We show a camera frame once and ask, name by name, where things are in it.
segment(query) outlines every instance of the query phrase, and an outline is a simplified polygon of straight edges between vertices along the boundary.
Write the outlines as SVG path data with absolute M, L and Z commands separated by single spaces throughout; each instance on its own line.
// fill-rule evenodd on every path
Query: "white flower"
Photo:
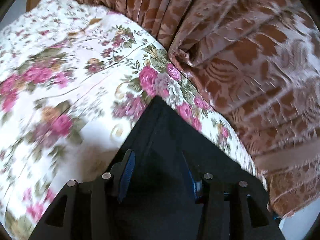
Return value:
M 183 103 L 183 95 L 178 82 L 173 81 L 168 84 L 169 96 L 165 99 L 167 104 L 171 106 L 173 109 L 176 106 L 181 106 Z

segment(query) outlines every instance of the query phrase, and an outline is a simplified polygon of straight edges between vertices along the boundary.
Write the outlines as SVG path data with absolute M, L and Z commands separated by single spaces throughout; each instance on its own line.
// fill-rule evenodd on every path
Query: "patterned brown fabric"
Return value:
M 78 1 L 105 4 L 156 37 L 253 158 L 276 163 L 277 153 L 299 146 L 303 154 L 318 137 L 320 34 L 299 0 Z M 263 172 L 280 215 L 320 195 L 317 147 L 302 162 Z

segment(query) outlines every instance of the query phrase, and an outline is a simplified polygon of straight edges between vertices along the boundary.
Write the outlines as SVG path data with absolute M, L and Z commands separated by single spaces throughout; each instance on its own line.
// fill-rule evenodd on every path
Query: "brown velvet fabric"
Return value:
M 299 0 L 78 1 L 115 9 L 157 38 L 253 158 L 276 162 L 277 153 L 297 146 L 303 154 L 318 137 L 320 34 Z M 303 162 L 264 170 L 280 215 L 319 197 L 313 151 Z

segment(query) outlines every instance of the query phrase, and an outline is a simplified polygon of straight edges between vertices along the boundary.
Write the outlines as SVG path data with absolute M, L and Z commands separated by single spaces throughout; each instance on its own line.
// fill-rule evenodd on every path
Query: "white floral bedsheet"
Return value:
M 70 179 L 103 173 L 160 95 L 266 186 L 228 122 L 125 16 L 42 0 L 0 32 L 0 221 L 28 239 Z

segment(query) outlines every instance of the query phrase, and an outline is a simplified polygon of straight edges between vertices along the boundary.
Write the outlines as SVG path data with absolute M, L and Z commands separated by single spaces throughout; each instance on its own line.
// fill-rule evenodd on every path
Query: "round metal bolt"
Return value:
M 76 181 L 75 181 L 74 179 L 69 180 L 69 181 L 67 182 L 67 186 L 68 186 L 68 187 L 73 187 L 75 184 L 76 184 Z
M 246 181 L 241 180 L 239 182 L 240 187 L 247 187 L 248 183 Z
M 109 172 L 103 173 L 102 174 L 102 178 L 103 179 L 110 179 L 111 178 L 111 173 L 109 173 Z
M 205 179 L 213 179 L 213 175 L 211 173 L 206 173 L 203 175 Z

